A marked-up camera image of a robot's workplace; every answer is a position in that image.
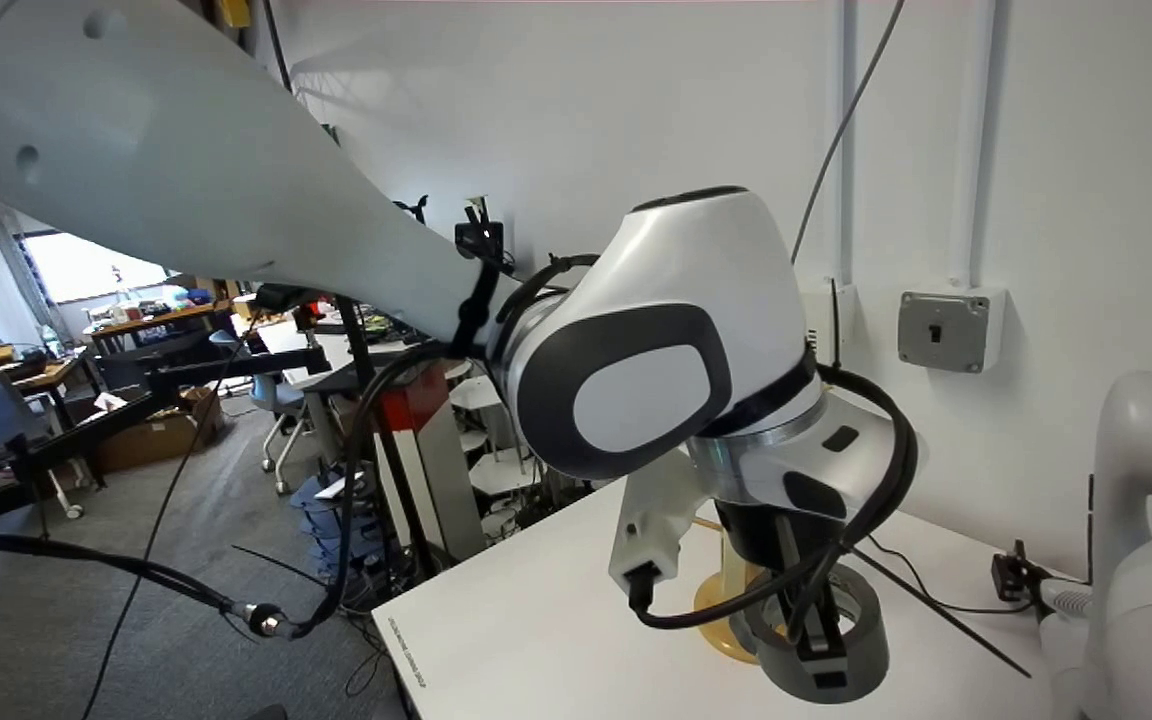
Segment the white table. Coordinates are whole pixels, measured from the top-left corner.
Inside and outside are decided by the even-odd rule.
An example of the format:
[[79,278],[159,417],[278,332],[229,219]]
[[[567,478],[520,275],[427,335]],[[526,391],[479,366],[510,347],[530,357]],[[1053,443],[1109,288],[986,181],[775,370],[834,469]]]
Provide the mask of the white table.
[[[885,602],[888,678],[858,705],[794,701],[761,669],[726,660],[698,633],[638,625],[604,572],[615,515],[622,483],[376,606],[424,720],[1029,720],[1048,710],[1039,678],[1017,675],[862,560],[848,565]],[[888,520],[876,534],[909,552],[940,599],[998,602],[992,548],[914,515]],[[682,578],[655,588],[662,610],[691,602],[691,588],[718,566],[718,548],[718,532],[687,532]],[[1032,621],[967,625],[1039,675]]]

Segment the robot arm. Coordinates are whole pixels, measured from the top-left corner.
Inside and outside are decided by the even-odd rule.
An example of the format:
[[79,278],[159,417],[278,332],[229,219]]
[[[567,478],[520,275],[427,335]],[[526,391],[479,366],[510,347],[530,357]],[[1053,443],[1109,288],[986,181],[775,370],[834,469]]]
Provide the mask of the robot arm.
[[[0,0],[0,198],[187,270],[355,295],[431,338],[455,335],[476,283],[447,239],[396,210],[285,88],[171,0]],[[526,440],[573,476],[624,476],[691,443],[700,494],[772,575],[814,552],[834,565],[914,478],[896,405],[851,382],[888,422],[823,391],[786,239],[743,189],[640,205],[567,295],[520,300],[504,278],[494,312],[510,295],[513,319],[476,345],[501,347]],[[698,487],[662,483],[630,492],[682,509],[622,544],[615,578],[671,566]],[[828,588],[779,590],[787,610],[809,602],[817,627],[838,621]],[[838,660],[842,633],[823,644],[797,650]]]
[[1152,370],[1121,377],[1098,431],[1092,599],[1044,621],[1053,717],[1152,717]]

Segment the cardboard box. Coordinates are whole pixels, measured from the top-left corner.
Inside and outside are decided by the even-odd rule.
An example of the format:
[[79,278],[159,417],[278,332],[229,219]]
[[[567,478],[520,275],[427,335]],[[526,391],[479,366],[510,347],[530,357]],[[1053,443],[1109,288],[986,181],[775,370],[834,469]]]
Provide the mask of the cardboard box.
[[207,389],[186,389],[186,408],[159,408],[149,419],[109,437],[95,450],[100,472],[179,459],[215,443],[220,399]]

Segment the electrical outlet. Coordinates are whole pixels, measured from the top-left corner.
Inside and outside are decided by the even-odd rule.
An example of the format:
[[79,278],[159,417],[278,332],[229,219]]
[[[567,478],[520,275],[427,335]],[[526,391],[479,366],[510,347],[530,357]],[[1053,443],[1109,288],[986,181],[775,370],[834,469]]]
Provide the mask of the electrical outlet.
[[906,292],[902,361],[940,370],[987,370],[1001,352],[1005,300],[1005,292]]

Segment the cable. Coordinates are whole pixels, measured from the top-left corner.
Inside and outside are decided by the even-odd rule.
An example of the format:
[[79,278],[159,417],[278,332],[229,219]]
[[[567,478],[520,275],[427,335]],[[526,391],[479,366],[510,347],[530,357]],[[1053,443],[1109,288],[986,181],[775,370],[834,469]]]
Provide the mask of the cable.
[[427,361],[437,361],[437,357],[445,357],[445,345],[417,345],[417,347],[407,347],[405,357],[396,357],[392,362],[386,362],[372,381],[367,381],[367,389],[363,389],[363,394],[362,394],[362,405],[355,405],[355,419],[354,419],[354,429],[348,429],[348,437],[343,437],[343,494],[340,494],[340,552],[335,552],[335,578],[331,578],[331,588],[324,590],[324,599],[322,599],[322,606],[303,621],[303,625],[296,625],[293,627],[293,636],[310,636],[312,627],[322,627],[335,606],[340,606],[340,596],[343,596],[343,582],[348,582],[348,539],[354,539],[354,515],[355,515],[355,505],[354,505],[354,494],[355,494],[355,469],[362,469],[362,443],[367,440],[363,437],[363,429],[367,429],[367,419],[372,419],[372,408],[376,408],[376,399],[379,399],[379,391],[396,381],[396,377],[405,377],[407,366],[422,366],[422,362],[427,362]]
[[118,552],[95,552],[95,548],[79,548],[79,544],[59,544],[59,539],[41,539],[41,534],[0,534],[0,552],[17,552],[17,555],[52,555],[52,560],[91,560],[91,565],[109,565],[121,566],[128,575],[153,578],[159,588],[171,588],[197,602],[207,602],[215,610],[231,610],[231,599],[170,565],[153,565],[140,555],[118,555]]
[[743,588],[743,590],[732,596],[732,599],[719,599],[719,602],[710,602],[710,606],[698,606],[698,610],[682,610],[682,614],[653,614],[649,602],[653,602],[653,582],[655,582],[655,575],[632,575],[632,572],[630,572],[632,610],[638,610],[649,627],[665,627],[665,633],[671,633],[671,627],[700,627],[700,625],[735,614],[735,610],[743,610],[743,606],[753,606],[753,602],[761,602],[761,599],[770,599],[770,596],[775,596],[775,590],[797,588],[797,582],[809,575],[809,566],[817,566],[823,555],[828,555],[828,552],[817,552],[814,560],[803,560],[803,565],[797,565],[797,566],[787,566],[787,572],[779,572],[779,575],[772,575],[772,578],[757,578],[753,588]]
[[919,572],[902,548],[888,548],[888,544],[882,544],[876,534],[868,534],[868,544],[882,548],[885,555],[902,560],[902,565],[909,566],[909,575],[918,578],[918,588],[923,590],[923,599],[934,599],[934,602],[940,602],[940,606],[950,606],[950,610],[962,610],[962,614],[1019,614],[1019,610],[1032,606],[1032,602],[992,602],[992,606],[950,602],[950,599],[940,599],[940,596],[929,588],[923,572]]
[[270,44],[273,44],[273,61],[281,62],[285,93],[293,93],[293,73],[290,73],[290,54],[285,54],[281,18],[273,15],[270,0],[264,0],[264,18],[270,18]]
[[256,636],[245,627],[245,625],[235,625],[231,614],[220,614],[239,638],[250,638],[250,644],[256,644]]
[[[146,539],[140,560],[149,560],[149,555],[153,555],[153,544],[159,539],[170,505],[171,505],[171,494],[177,494],[177,483],[179,483],[179,476],[186,476],[186,469],[187,469],[202,437],[205,437],[205,422],[192,429],[192,440],[187,440],[187,448],[186,448],[186,456],[179,456],[179,465],[177,465],[177,472],[171,472],[171,478],[170,478],[170,492],[165,492],[165,501],[159,501],[159,509],[158,509],[158,515],[153,515],[153,528],[149,528],[149,539]],[[140,596],[140,575],[132,578],[128,596],[126,596],[126,606],[121,606],[121,614],[112,621],[112,633],[109,633],[109,638],[105,638],[100,669],[95,669],[95,682],[91,682],[90,705],[85,705],[85,720],[91,717],[91,706],[95,706],[95,701],[100,701],[112,649],[121,644],[121,633],[126,633],[126,625],[128,625],[128,610],[132,610],[136,596]]]
[[330,588],[324,578],[310,575],[303,566],[296,566],[296,565],[290,565],[290,560],[264,555],[264,552],[245,548],[245,544],[231,544],[231,548],[245,552],[245,555],[264,560],[264,565],[273,565],[273,566],[285,566],[285,572],[293,572],[293,575],[301,575],[301,578],[310,578],[310,582],[317,582],[317,588]]
[[871,560],[868,552],[851,548],[868,566],[876,566],[882,575],[888,575],[894,582],[902,582],[909,596],[918,596],[919,602],[929,602],[940,621],[950,621],[957,633],[971,636],[987,657],[1005,660],[1009,669],[1017,669],[1029,678],[1029,669],[1017,662],[1009,650],[1001,650],[992,638],[986,638],[971,625],[957,621],[950,606],[940,606],[934,596],[918,590],[906,575],[896,575],[888,565]]
[[868,93],[871,73],[882,67],[882,61],[885,61],[885,51],[888,51],[888,40],[894,40],[894,32],[896,32],[896,23],[902,23],[902,10],[906,10],[906,0],[894,3],[888,27],[885,27],[882,44],[876,44],[871,54],[868,54],[868,67],[866,67],[866,77],[862,77],[862,82],[858,82],[858,93],[851,93],[851,98],[848,98],[848,110],[843,110],[842,127],[838,127],[834,141],[828,141],[828,152],[823,152],[822,173],[817,173],[817,181],[814,181],[814,195],[809,195],[800,230],[797,230],[797,239],[794,239],[787,264],[800,264],[800,246],[803,246],[803,237],[809,237],[809,222],[814,222],[814,210],[817,210],[822,185],[823,185],[828,164],[834,164],[834,156],[842,152],[842,143],[843,143],[843,134],[848,134],[848,127],[851,127],[851,114],[858,114],[858,107],[862,107],[862,98],[866,98],[866,93]]
[[843,370],[843,335],[842,335],[843,312],[842,312],[842,278],[838,275],[828,278],[828,324],[834,324],[834,338],[828,338],[834,357],[828,361],[834,361],[834,370]]

